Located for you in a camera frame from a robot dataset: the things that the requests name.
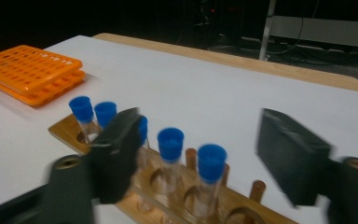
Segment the blue test tube cap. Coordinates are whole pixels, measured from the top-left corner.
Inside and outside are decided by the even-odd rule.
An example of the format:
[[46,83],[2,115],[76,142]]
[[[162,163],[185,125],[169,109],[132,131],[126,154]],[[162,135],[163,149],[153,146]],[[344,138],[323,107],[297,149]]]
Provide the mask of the blue test tube cap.
[[222,176],[227,153],[215,144],[207,144],[199,148],[199,174],[202,181],[208,184],[214,184]]
[[138,127],[139,135],[141,135],[141,146],[145,143],[147,138],[147,118],[142,117]]
[[77,96],[69,102],[72,113],[76,119],[82,123],[92,121],[94,112],[92,111],[91,100],[88,96]]
[[158,150],[163,161],[176,162],[183,148],[185,135],[177,128],[166,128],[158,134]]
[[116,115],[117,106],[113,102],[101,102],[94,107],[94,111],[101,128],[105,128],[110,120]]

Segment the white table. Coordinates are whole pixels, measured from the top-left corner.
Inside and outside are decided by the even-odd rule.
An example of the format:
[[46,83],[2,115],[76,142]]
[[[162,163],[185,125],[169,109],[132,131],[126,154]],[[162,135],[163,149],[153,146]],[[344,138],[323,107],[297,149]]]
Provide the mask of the white table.
[[[48,166],[74,154],[48,133],[71,113],[68,102],[88,95],[95,105],[140,107],[149,140],[169,126],[185,133],[185,148],[216,143],[227,150],[228,186],[248,195],[252,182],[267,184],[262,204],[300,223],[324,223],[326,199],[293,208],[255,155],[263,107],[292,116],[335,147],[332,159],[358,157],[358,91],[276,77],[169,53],[77,36],[47,50],[83,62],[86,82],[34,109],[0,92],[0,203],[46,181]],[[131,223],[113,205],[97,206],[98,223]]]

